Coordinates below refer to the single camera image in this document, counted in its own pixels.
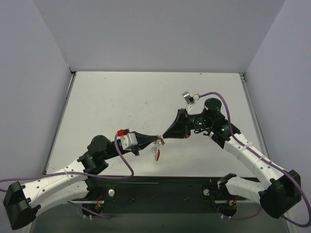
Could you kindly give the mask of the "metal key holder red handle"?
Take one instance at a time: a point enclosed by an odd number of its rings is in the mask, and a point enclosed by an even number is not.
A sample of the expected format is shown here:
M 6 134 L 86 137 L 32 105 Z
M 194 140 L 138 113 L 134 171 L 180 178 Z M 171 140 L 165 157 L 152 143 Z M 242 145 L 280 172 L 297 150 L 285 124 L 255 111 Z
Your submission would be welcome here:
M 165 145 L 165 141 L 161 135 L 158 135 L 157 139 L 152 144 L 151 152 L 154 154 L 154 160 L 157 162 L 161 155 L 160 148 Z

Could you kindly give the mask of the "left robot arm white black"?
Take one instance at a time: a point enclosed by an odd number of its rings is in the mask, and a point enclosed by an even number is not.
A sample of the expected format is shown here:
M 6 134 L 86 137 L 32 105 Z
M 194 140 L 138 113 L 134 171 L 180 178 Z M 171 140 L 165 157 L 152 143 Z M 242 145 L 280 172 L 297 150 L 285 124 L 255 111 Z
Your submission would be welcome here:
M 88 178 L 99 178 L 108 168 L 108 159 L 119 156 L 124 160 L 125 153 L 138 156 L 139 151 L 150 144 L 162 144 L 159 135 L 145 135 L 129 130 L 120 130 L 110 141 L 103 135 L 95 136 L 87 151 L 69 165 L 57 172 L 36 178 L 10 178 L 3 199 L 12 230 L 19 230 L 32 223 L 42 212 L 67 201 L 96 199 L 100 188 L 87 183 Z

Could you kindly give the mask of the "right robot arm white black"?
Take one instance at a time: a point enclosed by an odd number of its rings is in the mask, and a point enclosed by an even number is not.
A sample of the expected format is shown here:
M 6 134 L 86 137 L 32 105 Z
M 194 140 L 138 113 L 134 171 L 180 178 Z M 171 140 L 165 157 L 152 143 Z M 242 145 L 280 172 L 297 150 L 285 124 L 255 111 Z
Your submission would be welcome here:
M 295 170 L 286 171 L 260 153 L 238 128 L 228 123 L 221 113 L 221 106 L 220 100 L 209 98 L 200 114 L 190 115 L 186 109 L 179 109 L 163 138 L 184 139 L 191 133 L 209 136 L 258 179 L 252 182 L 230 173 L 218 181 L 218 189 L 232 196 L 253 200 L 269 216 L 281 217 L 301 201 L 298 190 L 301 186 L 300 175 Z

